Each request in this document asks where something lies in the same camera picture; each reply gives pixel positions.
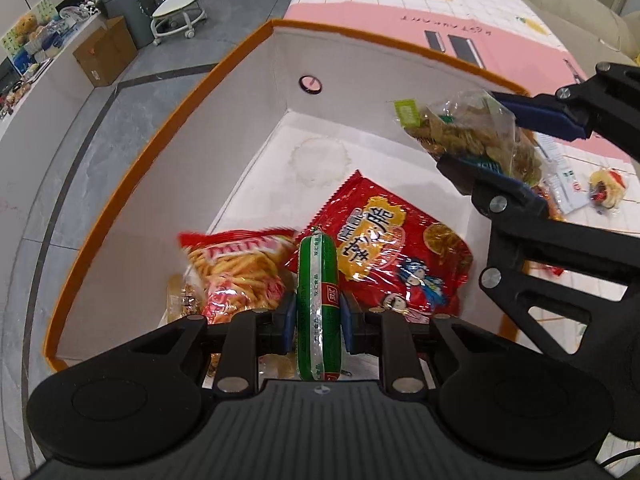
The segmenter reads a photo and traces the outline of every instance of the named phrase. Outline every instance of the beige sofa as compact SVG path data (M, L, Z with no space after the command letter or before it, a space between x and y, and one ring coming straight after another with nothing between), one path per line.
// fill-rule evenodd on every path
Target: beige sofa
M591 76L599 61L635 64L640 11L624 17L598 0L524 0Z

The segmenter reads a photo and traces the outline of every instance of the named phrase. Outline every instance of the white stool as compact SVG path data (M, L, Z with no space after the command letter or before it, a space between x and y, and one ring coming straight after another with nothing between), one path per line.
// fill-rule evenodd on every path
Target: white stool
M196 8L188 9L188 7L195 5ZM199 15L192 20L188 15L188 10L197 10L199 11ZM179 28L172 28L167 32L158 32L158 25L162 25L163 23L171 20L171 25L175 24L175 20L172 20L174 16L178 14L182 14L184 16L185 25ZM198 23L200 20L206 20L207 14L200 7L198 0L165 0L162 2L158 8L152 14L151 20L151 32L154 35L154 45L159 45L162 41L160 38L163 36L171 36L172 34L177 34L178 32L185 31L184 37L191 39L195 36L195 31L193 30L193 25Z

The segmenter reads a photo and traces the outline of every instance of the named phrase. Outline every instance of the red wrapper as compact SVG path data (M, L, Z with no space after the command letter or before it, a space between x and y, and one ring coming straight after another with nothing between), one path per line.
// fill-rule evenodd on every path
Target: red wrapper
M467 245L446 225L359 171L297 241L316 227L335 242L341 290L361 304L392 308L421 323L434 313L459 313L456 291L472 262ZM287 265L296 272L297 253Z

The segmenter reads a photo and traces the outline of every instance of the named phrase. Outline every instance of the trash can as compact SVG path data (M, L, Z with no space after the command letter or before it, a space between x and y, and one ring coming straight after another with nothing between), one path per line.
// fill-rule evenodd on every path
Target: trash can
M154 40L151 33L151 16L146 13L140 0L100 0L107 18L124 16L133 42L142 48Z

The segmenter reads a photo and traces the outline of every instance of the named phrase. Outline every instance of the red label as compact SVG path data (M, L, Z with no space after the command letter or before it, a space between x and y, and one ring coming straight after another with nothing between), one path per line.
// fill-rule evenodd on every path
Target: red label
M338 307L338 287L322 282L322 304Z

